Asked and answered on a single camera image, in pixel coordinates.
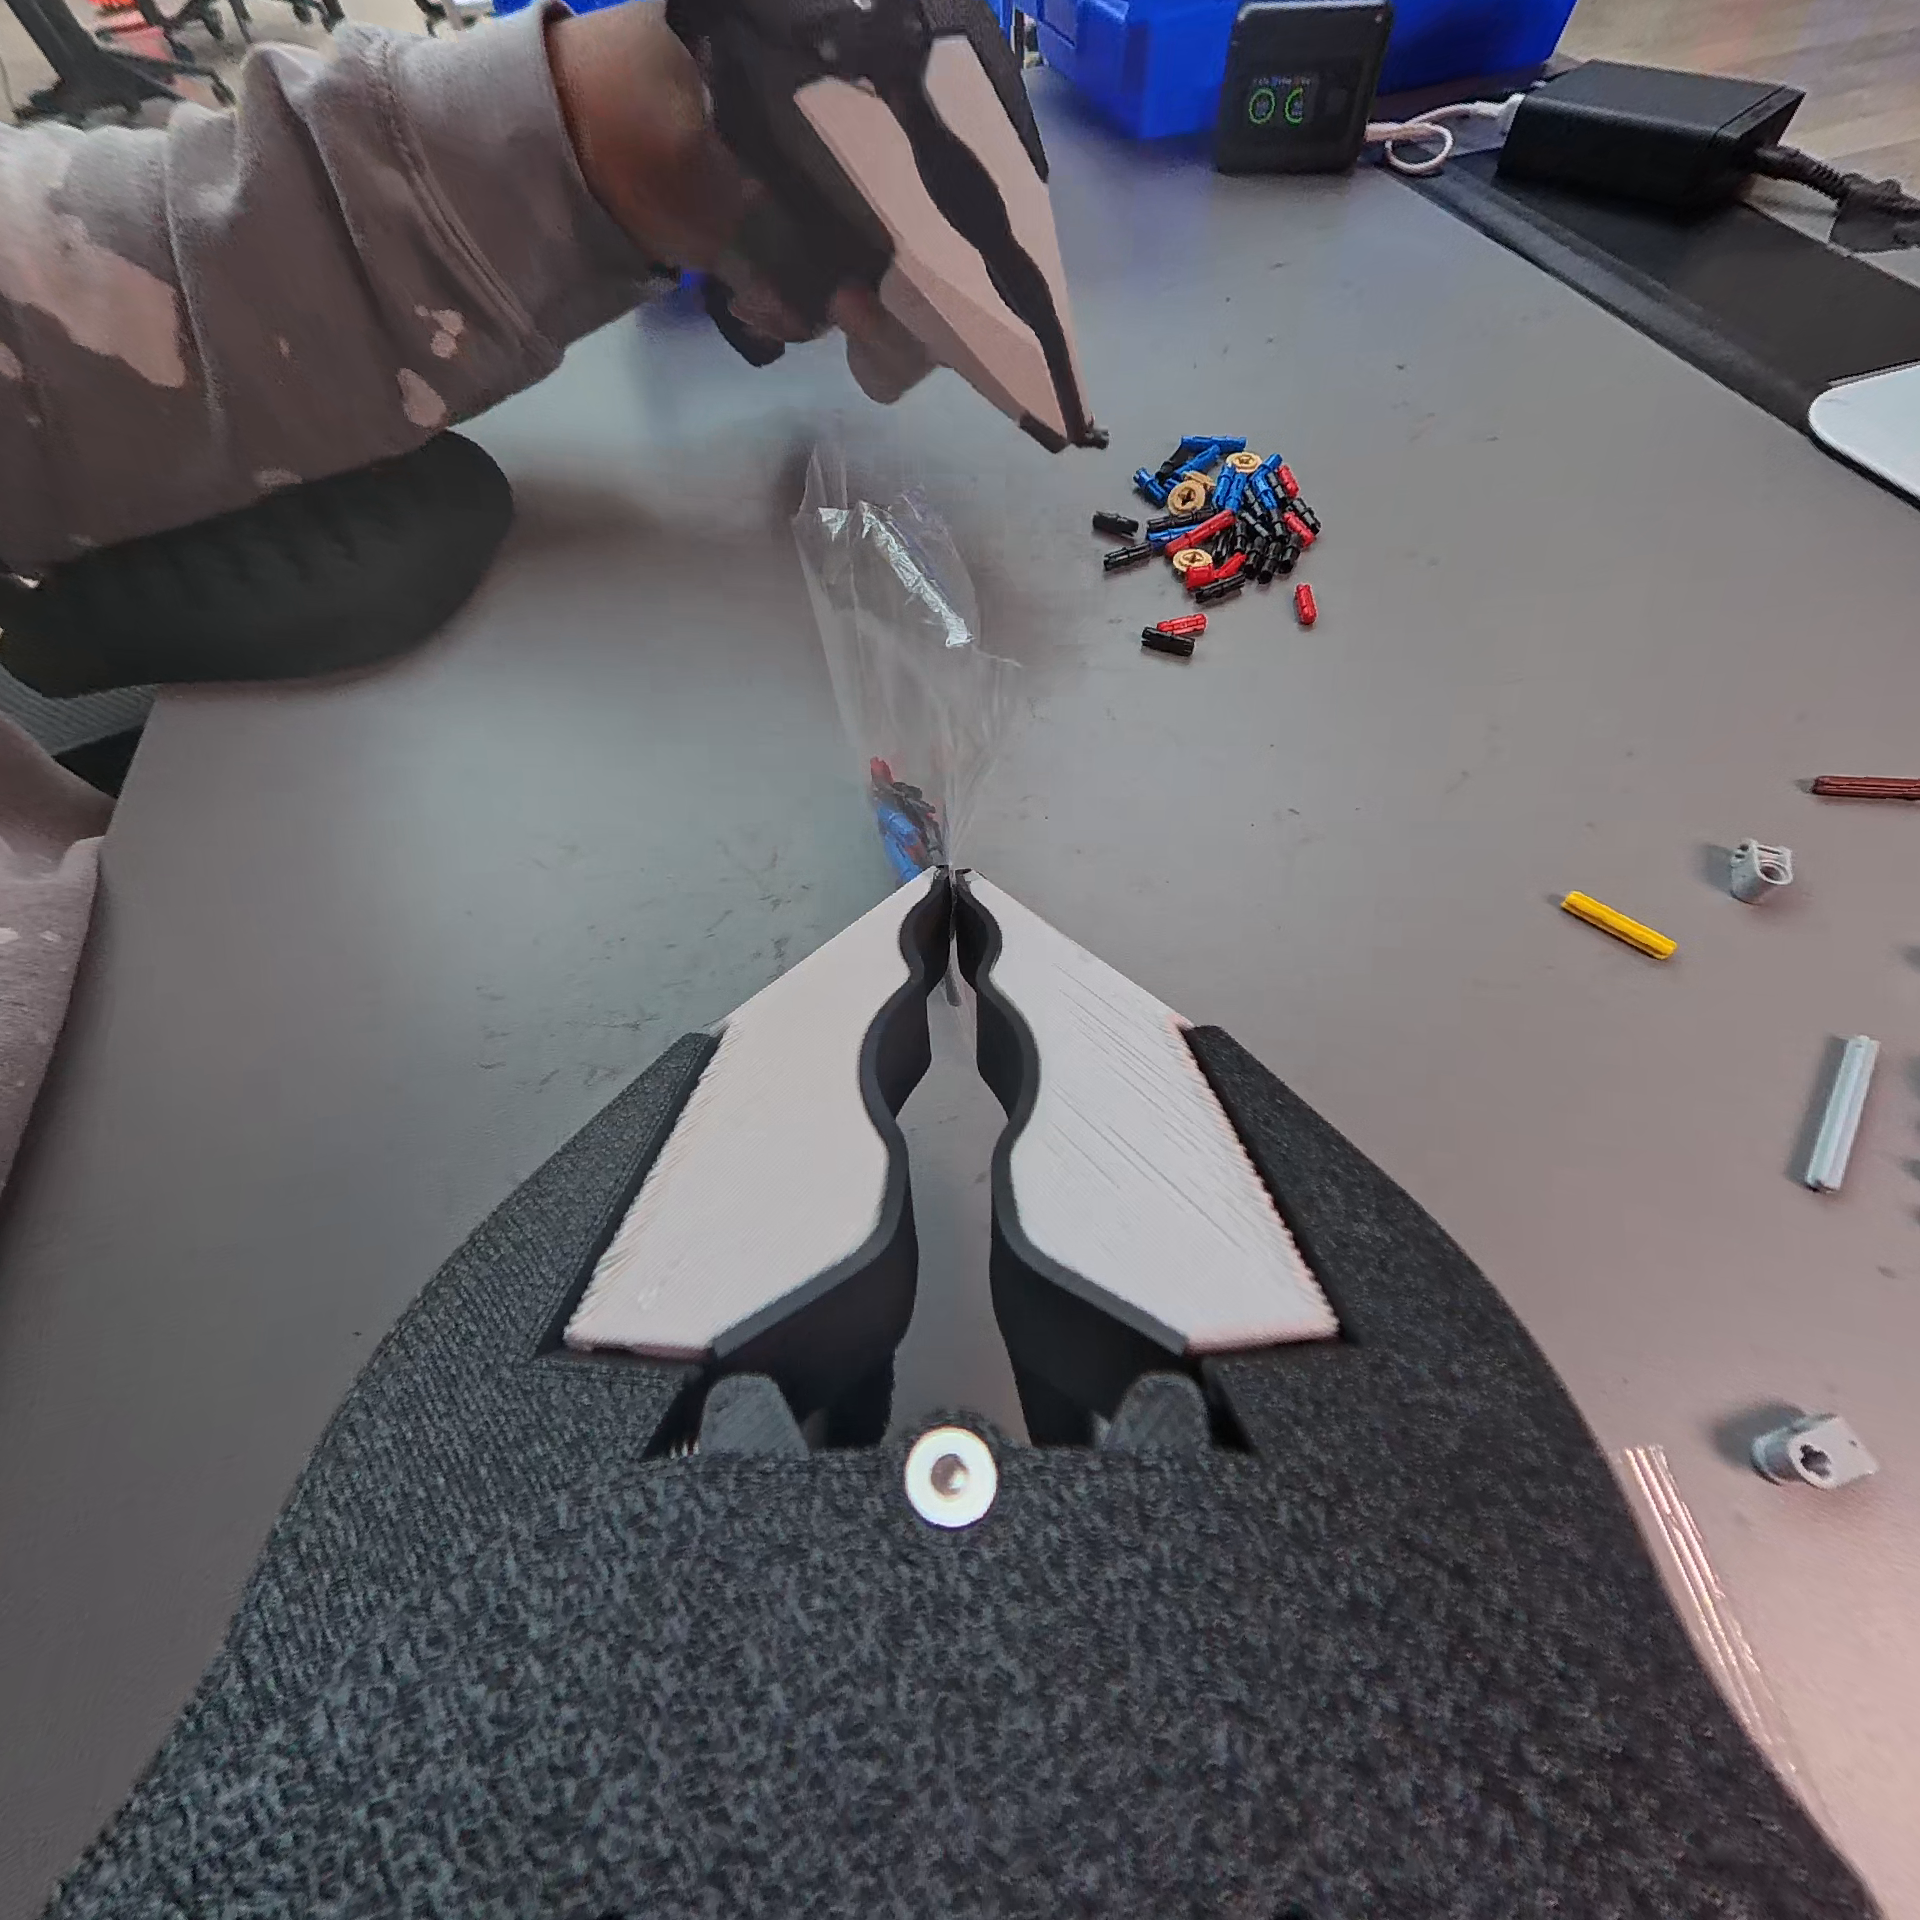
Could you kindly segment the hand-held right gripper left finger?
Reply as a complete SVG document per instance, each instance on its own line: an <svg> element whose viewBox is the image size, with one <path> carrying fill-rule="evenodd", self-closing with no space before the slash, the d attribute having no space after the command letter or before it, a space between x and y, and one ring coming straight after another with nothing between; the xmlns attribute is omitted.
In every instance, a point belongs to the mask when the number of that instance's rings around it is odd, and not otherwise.
<svg viewBox="0 0 1920 1920"><path fill-rule="evenodd" d="M566 1310L570 1361L891 1413L918 1287L899 1116L932 1063L949 929L949 878L922 874L718 1026Z"/></svg>

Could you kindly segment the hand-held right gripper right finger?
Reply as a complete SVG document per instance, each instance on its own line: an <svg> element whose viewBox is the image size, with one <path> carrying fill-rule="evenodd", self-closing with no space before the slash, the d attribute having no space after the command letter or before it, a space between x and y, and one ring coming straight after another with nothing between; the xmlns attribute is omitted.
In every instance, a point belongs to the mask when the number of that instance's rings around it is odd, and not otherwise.
<svg viewBox="0 0 1920 1920"><path fill-rule="evenodd" d="M988 1283L1033 1442L1093 1442L1144 1378L1204 1392L1206 1363L1338 1337L1183 1014L975 874L955 960L1004 1116Z"/></svg>

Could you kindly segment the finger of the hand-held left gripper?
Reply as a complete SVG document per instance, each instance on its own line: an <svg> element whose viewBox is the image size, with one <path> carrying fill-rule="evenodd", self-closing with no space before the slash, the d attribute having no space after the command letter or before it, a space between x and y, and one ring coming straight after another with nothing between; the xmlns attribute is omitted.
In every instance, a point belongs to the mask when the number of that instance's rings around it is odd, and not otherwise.
<svg viewBox="0 0 1920 1920"><path fill-rule="evenodd" d="M796 104L891 242L877 281L883 312L1031 439L1054 452L1070 446L1039 337L992 285L978 246L940 211L889 106L836 79L803 85Z"/></svg>
<svg viewBox="0 0 1920 1920"><path fill-rule="evenodd" d="M1047 164L1033 158L1008 110L1010 102L1025 102L1019 79L1002 88L996 73L969 36L938 36L928 53L924 88L947 133L969 149L992 182L1000 205L998 228L1006 236L978 242L977 248L1008 306L1043 353L1054 394L1052 411L1070 444L1095 419L1078 355Z"/></svg>

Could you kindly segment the bunch of bagged pins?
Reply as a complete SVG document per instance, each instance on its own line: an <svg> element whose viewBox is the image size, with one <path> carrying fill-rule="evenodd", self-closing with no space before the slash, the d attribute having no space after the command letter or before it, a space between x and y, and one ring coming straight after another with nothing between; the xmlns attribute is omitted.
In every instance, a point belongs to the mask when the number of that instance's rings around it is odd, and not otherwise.
<svg viewBox="0 0 1920 1920"><path fill-rule="evenodd" d="M881 853L899 886L947 867L947 832L940 806L881 758L868 763L868 798Z"/></svg>

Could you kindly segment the clear plastic bag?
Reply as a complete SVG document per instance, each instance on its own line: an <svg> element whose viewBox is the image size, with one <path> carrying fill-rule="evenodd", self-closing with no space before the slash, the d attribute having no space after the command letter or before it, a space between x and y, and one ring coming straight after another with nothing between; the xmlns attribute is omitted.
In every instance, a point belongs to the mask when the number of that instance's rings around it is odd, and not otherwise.
<svg viewBox="0 0 1920 1920"><path fill-rule="evenodd" d="M792 536L877 843L871 758L940 806L949 868L971 851L977 806L1013 738L1021 668L984 645L973 575L947 520L893 479L858 464L840 439L821 439Z"/></svg>

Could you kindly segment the pile of small pins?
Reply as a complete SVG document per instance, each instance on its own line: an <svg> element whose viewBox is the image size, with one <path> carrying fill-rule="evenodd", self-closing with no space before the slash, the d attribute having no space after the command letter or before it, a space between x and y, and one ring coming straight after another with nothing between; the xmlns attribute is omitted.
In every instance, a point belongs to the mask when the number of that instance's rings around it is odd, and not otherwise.
<svg viewBox="0 0 1920 1920"><path fill-rule="evenodd" d="M1165 514L1167 493L1185 476L1196 474L1224 474L1222 507L1231 503L1235 513L1200 524L1173 524ZM1155 569L1179 596L1175 612L1142 623L1136 641L1140 656L1194 660L1212 616L1278 588L1286 590L1290 618L1299 631L1319 627L1321 602L1303 565L1323 540L1325 524L1282 454L1264 454L1237 435L1185 435L1130 476L1128 493L1128 509L1089 516L1089 534L1101 548L1099 571L1119 579ZM1212 549L1220 557L1239 555L1235 581L1198 598L1183 592L1171 557L1187 548Z"/></svg>

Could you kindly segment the person's left forearm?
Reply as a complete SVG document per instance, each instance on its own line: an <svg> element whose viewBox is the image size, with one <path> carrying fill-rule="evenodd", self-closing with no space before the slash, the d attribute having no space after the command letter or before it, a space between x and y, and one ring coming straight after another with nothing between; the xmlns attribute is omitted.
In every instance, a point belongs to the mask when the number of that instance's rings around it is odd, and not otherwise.
<svg viewBox="0 0 1920 1920"><path fill-rule="evenodd" d="M348 28L257 51L233 110L4 127L4 569L407 454L652 295L568 141L564 18Z"/></svg>

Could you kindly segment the person's left hand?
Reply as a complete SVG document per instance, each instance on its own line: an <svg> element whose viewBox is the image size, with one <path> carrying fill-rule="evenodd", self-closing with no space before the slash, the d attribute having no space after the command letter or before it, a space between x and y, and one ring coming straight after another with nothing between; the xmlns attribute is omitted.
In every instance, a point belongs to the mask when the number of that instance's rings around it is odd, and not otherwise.
<svg viewBox="0 0 1920 1920"><path fill-rule="evenodd" d="M593 197L650 262L718 275L749 203L698 65L659 5L554 15L543 44Z"/></svg>

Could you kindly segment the blue plastic storage box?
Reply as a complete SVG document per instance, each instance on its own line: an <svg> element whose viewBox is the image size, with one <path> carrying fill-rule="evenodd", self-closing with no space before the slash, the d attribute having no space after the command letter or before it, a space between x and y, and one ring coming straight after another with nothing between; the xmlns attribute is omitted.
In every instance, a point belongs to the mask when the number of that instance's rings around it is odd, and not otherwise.
<svg viewBox="0 0 1920 1920"><path fill-rule="evenodd" d="M1218 120L1239 3L996 3L1002 34L1033 44L1045 67L1128 139L1210 133ZM1574 3L1395 3L1377 90L1535 77Z"/></svg>

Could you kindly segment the black device with display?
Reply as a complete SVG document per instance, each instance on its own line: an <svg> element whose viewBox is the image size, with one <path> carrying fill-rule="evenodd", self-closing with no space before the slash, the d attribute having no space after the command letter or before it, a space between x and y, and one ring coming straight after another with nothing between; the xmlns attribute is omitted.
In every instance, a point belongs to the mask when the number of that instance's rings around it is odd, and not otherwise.
<svg viewBox="0 0 1920 1920"><path fill-rule="evenodd" d="M1214 170L1226 178L1352 172L1395 22L1389 3L1257 3L1237 11Z"/></svg>

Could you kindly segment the single yellow axle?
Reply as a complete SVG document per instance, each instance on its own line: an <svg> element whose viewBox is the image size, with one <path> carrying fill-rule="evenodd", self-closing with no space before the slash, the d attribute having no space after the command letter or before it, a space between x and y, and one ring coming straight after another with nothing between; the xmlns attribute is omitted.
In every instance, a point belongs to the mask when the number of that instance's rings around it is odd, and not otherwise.
<svg viewBox="0 0 1920 1920"><path fill-rule="evenodd" d="M1589 927L1622 948L1650 958L1655 964L1671 962L1679 944L1663 933L1620 913L1618 909L1593 900L1581 892L1570 892L1558 902L1558 909L1572 921Z"/></svg>

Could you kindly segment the black power adapter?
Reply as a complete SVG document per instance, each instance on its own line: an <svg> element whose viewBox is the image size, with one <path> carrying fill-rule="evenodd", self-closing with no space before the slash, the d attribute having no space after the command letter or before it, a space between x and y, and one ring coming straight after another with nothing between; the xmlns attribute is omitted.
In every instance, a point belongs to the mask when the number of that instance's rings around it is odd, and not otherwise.
<svg viewBox="0 0 1920 1920"><path fill-rule="evenodd" d="M1521 98L1496 176L1700 213L1725 205L1776 149L1805 92L1790 85L1587 61Z"/></svg>

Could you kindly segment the black office chair base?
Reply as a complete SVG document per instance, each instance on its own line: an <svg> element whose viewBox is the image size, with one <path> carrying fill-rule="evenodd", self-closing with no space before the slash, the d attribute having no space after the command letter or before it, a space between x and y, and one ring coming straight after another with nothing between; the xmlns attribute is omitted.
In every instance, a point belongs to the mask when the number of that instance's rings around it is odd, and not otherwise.
<svg viewBox="0 0 1920 1920"><path fill-rule="evenodd" d="M220 110L233 108L231 88L212 69L191 61L115 53L86 32L64 3L4 3L4 9L54 77L17 106L19 125L78 127L97 116L132 120L152 104L181 104L185 96L179 94L179 83L200 85Z"/></svg>

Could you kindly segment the long grey axle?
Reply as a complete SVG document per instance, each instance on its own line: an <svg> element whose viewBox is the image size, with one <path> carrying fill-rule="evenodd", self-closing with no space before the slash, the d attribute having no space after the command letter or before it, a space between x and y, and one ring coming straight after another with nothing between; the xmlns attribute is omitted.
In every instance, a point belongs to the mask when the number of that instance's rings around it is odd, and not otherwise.
<svg viewBox="0 0 1920 1920"><path fill-rule="evenodd" d="M1842 1189L1858 1145L1879 1051L1879 1042L1867 1036L1854 1036L1840 1044L1801 1176L1803 1186L1813 1193L1834 1195Z"/></svg>

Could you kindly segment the grey round connector piece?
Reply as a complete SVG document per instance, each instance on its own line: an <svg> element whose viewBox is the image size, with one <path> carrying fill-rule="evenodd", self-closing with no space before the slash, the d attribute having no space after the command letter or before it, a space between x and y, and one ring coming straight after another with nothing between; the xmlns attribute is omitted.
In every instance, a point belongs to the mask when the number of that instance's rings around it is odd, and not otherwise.
<svg viewBox="0 0 1920 1920"><path fill-rule="evenodd" d="M1836 1493L1879 1473L1860 1433L1836 1413L1803 1413L1759 1435L1751 1466L1772 1485L1803 1485Z"/></svg>

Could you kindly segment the person's torso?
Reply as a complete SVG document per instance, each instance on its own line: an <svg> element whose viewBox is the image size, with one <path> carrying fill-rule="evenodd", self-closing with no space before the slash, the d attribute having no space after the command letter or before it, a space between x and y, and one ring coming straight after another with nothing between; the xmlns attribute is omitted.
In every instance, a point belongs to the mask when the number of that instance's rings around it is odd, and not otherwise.
<svg viewBox="0 0 1920 1920"><path fill-rule="evenodd" d="M2 721L2 1180L74 995L113 804Z"/></svg>

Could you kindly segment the white flat device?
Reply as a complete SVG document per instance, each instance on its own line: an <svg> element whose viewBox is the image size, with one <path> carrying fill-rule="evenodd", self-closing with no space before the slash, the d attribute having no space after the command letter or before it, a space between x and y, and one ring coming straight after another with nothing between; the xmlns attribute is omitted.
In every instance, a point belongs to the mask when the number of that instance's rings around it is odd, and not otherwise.
<svg viewBox="0 0 1920 1920"><path fill-rule="evenodd" d="M1807 413L1811 441L1889 493L1918 505L1916 363L1832 384Z"/></svg>

